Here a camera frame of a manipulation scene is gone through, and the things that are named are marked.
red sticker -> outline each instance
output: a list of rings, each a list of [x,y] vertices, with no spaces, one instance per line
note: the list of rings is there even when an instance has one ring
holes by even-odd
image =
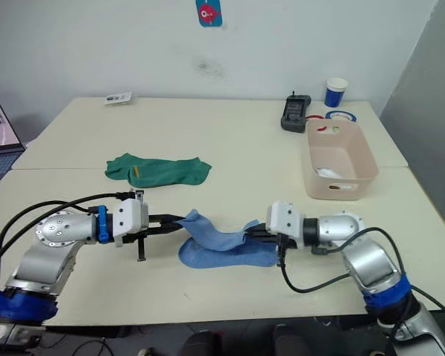
[[[211,5],[208,4],[203,4],[200,7],[200,18],[204,21],[204,22],[212,22],[215,20],[215,18],[217,17],[218,13],[216,11],[216,9],[214,9],[214,7],[212,7]]]
[[[308,119],[325,119],[325,118],[321,115],[309,115],[305,119],[308,120]]]

black handheld device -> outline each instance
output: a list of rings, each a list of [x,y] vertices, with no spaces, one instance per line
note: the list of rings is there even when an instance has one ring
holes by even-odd
[[[312,98],[309,95],[295,95],[295,92],[292,91],[292,94],[287,96],[280,120],[282,128],[292,132],[305,132],[305,112],[310,102],[312,102]]]

blue paper cup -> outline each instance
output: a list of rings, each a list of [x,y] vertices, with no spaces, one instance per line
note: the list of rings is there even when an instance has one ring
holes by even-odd
[[[326,81],[325,105],[337,108],[349,83],[345,79],[330,78]]]

wire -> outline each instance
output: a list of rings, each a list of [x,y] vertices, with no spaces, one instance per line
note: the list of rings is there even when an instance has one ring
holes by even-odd
[[[38,203],[38,204],[29,206],[29,207],[26,208],[25,210],[20,211],[17,215],[15,215],[14,217],[12,217],[12,218],[10,219],[10,221],[7,222],[7,224],[5,225],[5,227],[3,227],[3,229],[1,230],[1,233],[0,233],[0,250],[1,250],[1,247],[3,246],[3,242],[4,242],[4,240],[5,240],[5,236],[7,235],[8,230],[10,230],[10,228],[12,227],[12,225],[13,225],[14,223],[16,223],[16,221],[17,221],[19,218],[23,217],[25,214],[29,213],[30,211],[36,210],[37,208],[41,208],[41,207],[46,206],[46,205],[56,205],[56,204],[62,205],[62,204],[65,204],[65,203],[67,203],[67,202],[62,201],[62,200],[49,200],[49,201],[47,201],[47,202],[40,202],[40,203]],[[77,209],[77,210],[79,210],[79,211],[82,211],[82,212],[84,212],[84,213],[87,213],[87,212],[88,212],[87,209],[85,209],[85,208],[81,208],[80,206],[77,206],[77,205],[73,205],[72,208],[75,208],[75,209]]]
[[[329,280],[325,283],[321,283],[315,287],[310,287],[310,288],[306,288],[306,289],[297,288],[293,284],[291,284],[289,276],[287,275],[287,271],[285,268],[286,267],[285,258],[286,258],[287,247],[289,245],[289,237],[287,235],[280,234],[278,236],[277,245],[278,245],[278,251],[279,251],[279,266],[280,266],[280,269],[282,270],[283,279],[285,280],[285,282],[287,283],[287,285],[290,287],[290,289],[292,291],[295,291],[297,293],[310,293],[312,291],[317,291],[318,289],[325,288],[325,287],[329,286],[330,284],[336,283],[338,280],[343,280],[343,279],[349,277],[349,274],[346,273],[346,274],[342,274],[338,277],[335,277],[332,280]]]
[[[354,234],[353,236],[351,236],[344,244],[342,244],[340,247],[337,248],[333,248],[332,250],[327,250],[327,254],[333,254],[335,252],[340,252],[342,251],[346,246],[350,245],[354,240],[358,239],[359,237],[363,236],[364,234],[367,234],[368,232],[371,231],[378,231],[380,232],[382,235],[384,235],[386,237],[386,239],[389,240],[389,242],[391,243],[392,248],[394,249],[395,252],[395,256],[398,259],[398,263],[399,263],[399,269],[400,271],[404,274],[406,273],[404,266],[403,266],[403,262],[402,262],[402,257],[401,257],[401,253],[399,252],[398,247],[395,245],[394,240],[392,239],[391,235],[389,235],[386,231],[384,231],[382,228],[378,228],[378,227],[372,227],[372,228],[365,228],[364,230],[361,230],[359,232],[357,232],[356,234]]]
[[[238,342],[238,343],[243,339],[245,333],[247,333],[247,331],[249,330],[249,327],[251,327],[251,325],[252,325],[252,320],[250,320],[250,321],[247,323],[247,326],[245,327],[243,333],[242,333],[242,334],[239,336],[239,338],[237,339],[237,342]]]
[[[84,346],[89,345],[90,343],[100,343],[101,344],[101,350],[99,351],[98,355],[99,356],[102,352],[102,350],[105,348],[107,351],[109,351],[109,354],[111,354],[111,356],[113,355],[112,349],[110,348],[110,346],[108,344],[105,343],[104,340],[89,340],[86,341],[85,343],[82,343],[81,345],[77,346],[76,349],[74,350],[73,354],[71,356],[76,356],[78,351],[80,349],[82,349]]]
[[[62,337],[60,337],[57,341],[55,341],[54,343],[52,343],[49,346],[44,346],[44,345],[40,345],[39,347],[41,349],[52,349],[54,346],[58,345],[59,343],[61,343],[65,338],[67,337],[67,335],[63,335]]]
[[[142,329],[141,329],[142,326],[145,326],[145,325],[137,325],[137,326],[136,326],[136,329],[138,330],[138,332],[139,332],[140,334],[147,335],[148,333],[147,333],[145,330],[142,330]]]
[[[436,304],[440,309],[442,309],[445,312],[445,306],[442,303],[440,303],[438,300],[436,300],[434,297],[432,297],[430,294],[426,293],[425,291],[423,291],[422,289],[420,289],[416,286],[411,285],[411,287],[414,291],[423,295],[425,298],[430,300],[432,303]]]
[[[197,331],[196,330],[194,330],[191,326],[190,326],[190,324],[188,324],[188,323],[185,323],[185,325],[186,325],[186,327],[188,328],[188,329],[190,329],[191,330],[191,332],[193,332],[193,334],[196,334],[197,333]]]
[[[16,233],[0,250],[0,258],[7,252],[7,250],[28,230],[30,230],[34,225],[39,223],[41,220],[43,220],[46,217],[49,217],[50,215],[53,215],[54,213],[61,211],[66,208],[70,208],[73,205],[80,204],[82,202],[88,202],[89,200],[95,200],[95,199],[101,199],[101,198],[111,198],[111,197],[124,197],[125,195],[123,193],[105,193],[105,194],[96,194],[91,195],[89,197],[84,197],[80,199],[73,200],[72,202],[67,202],[66,204],[62,204],[60,206],[57,206],[56,208],[53,208],[49,210],[48,212],[40,215],[35,220],[27,224],[24,228],[22,228],[18,233]]]
[[[300,289],[300,288],[295,287],[293,284],[291,284],[291,282],[289,280],[289,276],[287,275],[287,272],[285,270],[285,266],[281,266],[280,268],[282,269],[283,279],[285,280],[287,285],[289,285],[289,287],[292,291],[295,291],[297,293],[311,293],[312,291],[317,291],[318,289],[325,288],[333,283],[336,283],[339,280],[344,280],[345,278],[349,277],[349,274],[346,273],[346,274],[342,274],[338,277],[335,277],[332,280],[326,281],[325,283],[321,283],[318,286]]]
[[[97,354],[97,356],[101,356],[101,353],[104,351],[104,347],[105,347],[106,343],[105,343],[105,339],[102,338],[102,345],[101,345],[101,349],[99,350],[99,353]]]
[[[391,330],[391,333],[389,334],[389,338],[387,339],[386,347],[384,349],[386,355],[389,353],[390,349],[393,347],[395,335],[398,333],[399,328],[401,327],[402,323],[406,320],[407,315],[410,312],[410,309],[412,307],[412,302],[414,300],[414,296],[411,292],[409,292],[407,296],[407,303],[406,307],[402,311],[402,315],[399,317],[399,320],[395,322],[394,327]]]

green sock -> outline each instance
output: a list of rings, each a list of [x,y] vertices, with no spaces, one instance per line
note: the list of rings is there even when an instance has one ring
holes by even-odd
[[[126,179],[136,188],[171,184],[198,185],[205,181],[211,166],[198,157],[180,161],[147,159],[124,154],[107,162],[105,175],[111,179]]]

